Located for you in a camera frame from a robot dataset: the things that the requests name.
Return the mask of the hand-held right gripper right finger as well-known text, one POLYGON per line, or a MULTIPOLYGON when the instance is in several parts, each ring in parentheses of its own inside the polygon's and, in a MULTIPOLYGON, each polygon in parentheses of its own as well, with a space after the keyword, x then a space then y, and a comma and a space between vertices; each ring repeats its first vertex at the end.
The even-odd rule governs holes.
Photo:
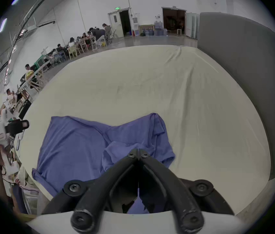
POLYGON ((202 230, 205 223, 203 210, 234 215, 229 204, 210 181, 180 179, 143 149, 139 149, 139 162, 143 165, 143 170, 159 185, 166 200, 164 206, 171 207, 181 233, 195 234, 202 230))

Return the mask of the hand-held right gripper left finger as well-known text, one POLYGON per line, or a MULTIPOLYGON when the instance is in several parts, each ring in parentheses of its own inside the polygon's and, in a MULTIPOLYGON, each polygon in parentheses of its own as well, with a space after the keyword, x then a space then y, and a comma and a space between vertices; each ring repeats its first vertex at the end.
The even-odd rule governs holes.
POLYGON ((104 210, 126 213, 138 196, 138 149, 114 164, 99 178, 68 181, 42 215, 73 211, 70 224, 79 233, 95 233, 104 210))

